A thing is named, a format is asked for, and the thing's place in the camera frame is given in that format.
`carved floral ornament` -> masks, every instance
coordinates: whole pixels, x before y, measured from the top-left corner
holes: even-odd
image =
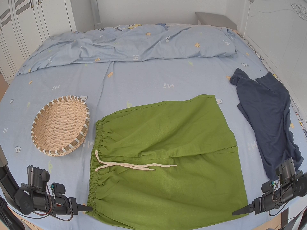
[[[304,21],[307,21],[307,9],[301,4],[291,3],[292,8],[298,13]]]

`basket rim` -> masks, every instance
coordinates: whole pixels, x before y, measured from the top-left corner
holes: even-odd
[[[57,150],[50,150],[50,149],[43,149],[41,147],[39,147],[34,139],[34,133],[35,133],[35,127],[36,127],[36,121],[39,119],[39,117],[43,116],[43,113],[46,111],[46,109],[49,109],[51,105],[54,105],[56,104],[57,102],[61,102],[61,101],[69,101],[69,100],[72,100],[72,101],[78,101],[78,102],[81,102],[83,103],[83,105],[85,106],[85,109],[86,109],[86,118],[85,118],[85,121],[84,121],[84,124],[83,124],[83,127],[80,131],[80,133],[78,134],[78,136],[71,142],[69,143],[67,146],[65,146],[64,148],[59,148]],[[59,97],[59,98],[56,98],[54,100],[52,100],[51,102],[48,102],[38,113],[37,115],[35,116],[34,118],[34,121],[33,121],[33,124],[32,124],[32,128],[31,128],[31,139],[32,139],[32,142],[33,144],[35,145],[35,147],[40,151],[40,152],[43,152],[44,154],[46,155],[64,155],[64,154],[67,154],[67,153],[70,153],[71,151],[75,150],[76,149],[76,145],[79,143],[79,141],[83,138],[83,136],[86,135],[87,133],[87,130],[88,130],[88,127],[89,127],[89,122],[90,122],[90,112],[89,112],[89,109],[88,109],[88,106],[86,104],[86,102],[81,99],[80,97],[77,97],[75,95],[66,95],[66,96],[62,96],[62,97]]]

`dark blue clothing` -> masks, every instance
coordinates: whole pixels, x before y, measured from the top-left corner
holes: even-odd
[[[237,86],[238,108],[255,132],[268,178],[278,179],[275,169],[290,157],[298,170],[304,159],[289,130],[290,95],[287,89],[270,72],[254,81],[239,68],[230,83]]]

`white wardrobe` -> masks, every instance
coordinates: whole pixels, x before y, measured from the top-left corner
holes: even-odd
[[[90,0],[0,0],[0,71],[10,83],[48,37],[94,29]]]

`gray stripe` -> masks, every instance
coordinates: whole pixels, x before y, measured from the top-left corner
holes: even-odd
[[[16,11],[16,14],[19,15],[21,12],[25,11],[30,7],[30,3],[28,2],[26,5],[22,6],[19,10]]]
[[[2,22],[2,27],[10,21],[11,21],[11,17],[8,17],[5,21]]]
[[[2,20],[9,12],[10,12],[10,9],[7,9],[7,10],[0,16],[0,20]]]
[[[25,0],[18,0],[16,3],[15,3],[15,7],[17,7],[19,4],[23,3]]]

